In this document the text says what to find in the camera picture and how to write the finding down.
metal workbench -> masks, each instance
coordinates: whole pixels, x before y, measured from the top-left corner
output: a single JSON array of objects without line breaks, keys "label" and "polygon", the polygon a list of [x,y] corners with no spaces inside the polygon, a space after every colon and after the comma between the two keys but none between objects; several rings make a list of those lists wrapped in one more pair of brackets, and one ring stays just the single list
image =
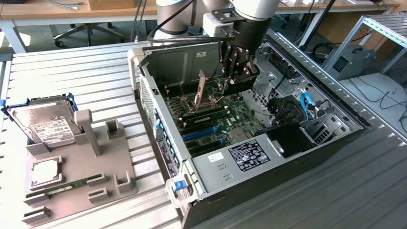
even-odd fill
[{"label": "metal workbench", "polygon": [[[117,44],[16,54],[5,63],[1,97],[74,93],[94,125],[117,118],[125,126],[138,192],[38,228],[165,228],[180,221],[141,125],[125,52]],[[373,124],[365,135],[317,168],[232,208],[196,228],[403,228],[407,226],[407,146],[356,102]],[[4,120],[0,136],[0,228],[21,220],[25,138]]]}]

blue cable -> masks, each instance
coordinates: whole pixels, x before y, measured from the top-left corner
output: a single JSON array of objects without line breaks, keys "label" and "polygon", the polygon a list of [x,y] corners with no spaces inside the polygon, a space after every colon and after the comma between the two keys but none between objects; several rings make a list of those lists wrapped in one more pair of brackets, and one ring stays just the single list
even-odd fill
[{"label": "blue cable", "polygon": [[315,102],[312,101],[311,99],[311,96],[309,96],[309,93],[308,92],[304,92],[303,94],[300,94],[300,106],[305,112],[305,116],[307,116],[307,121],[309,121],[309,117],[308,117],[308,109],[307,109],[307,105],[311,104],[312,106],[315,106]]}]

metal rack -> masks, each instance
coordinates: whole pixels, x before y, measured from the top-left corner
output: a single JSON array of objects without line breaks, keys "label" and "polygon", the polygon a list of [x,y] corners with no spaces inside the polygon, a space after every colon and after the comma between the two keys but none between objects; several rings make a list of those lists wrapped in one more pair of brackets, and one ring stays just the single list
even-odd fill
[{"label": "metal rack", "polygon": [[389,69],[389,67],[393,65],[393,63],[399,60],[399,58],[404,55],[407,51],[407,15],[391,14],[391,15],[361,16],[348,36],[345,37],[340,47],[337,48],[337,51],[333,53],[329,62],[325,63],[325,67],[324,67],[325,70],[332,68],[333,64],[336,63],[340,57],[341,51],[351,43],[363,25],[367,25],[372,30],[383,34],[383,36],[385,36],[388,39],[391,39],[395,43],[397,43],[403,47],[403,50],[384,66],[381,72],[385,72]]}]

